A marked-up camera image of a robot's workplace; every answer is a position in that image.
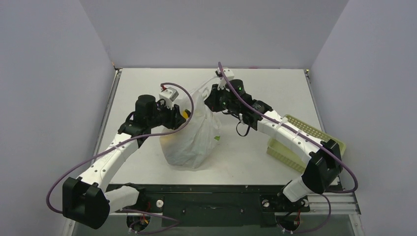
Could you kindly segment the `white plastic bag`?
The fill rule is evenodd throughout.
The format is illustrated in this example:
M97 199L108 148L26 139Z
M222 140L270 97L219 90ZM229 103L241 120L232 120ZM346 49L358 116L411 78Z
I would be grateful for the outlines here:
M212 77L192 89L189 92L194 102L191 121L179 132L159 137L168 164L198 168L218 145L221 122L204 103L211 86L218 82L219 79Z

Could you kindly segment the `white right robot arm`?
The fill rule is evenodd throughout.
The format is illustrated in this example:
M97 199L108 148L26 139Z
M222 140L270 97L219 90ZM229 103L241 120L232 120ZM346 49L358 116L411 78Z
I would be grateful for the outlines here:
M286 184L277 197L278 205L284 210L290 210L310 193L324 193L343 169L336 141L324 141L297 128L270 105L246 93L240 79L211 85L204 103L212 112L232 115L277 140L306 164L300 177Z

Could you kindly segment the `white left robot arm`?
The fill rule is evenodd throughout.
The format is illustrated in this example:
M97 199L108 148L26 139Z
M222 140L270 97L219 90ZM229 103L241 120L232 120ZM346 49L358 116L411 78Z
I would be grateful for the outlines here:
M152 95L141 95L117 134L95 162L77 178L69 177L62 185L62 214L93 229L100 228L108 216L125 207L141 211L147 198L132 183L107 191L110 181L136 152L144 141L152 136L153 128L164 126L172 131L180 128L186 119L174 101L177 95L161 92L159 100Z

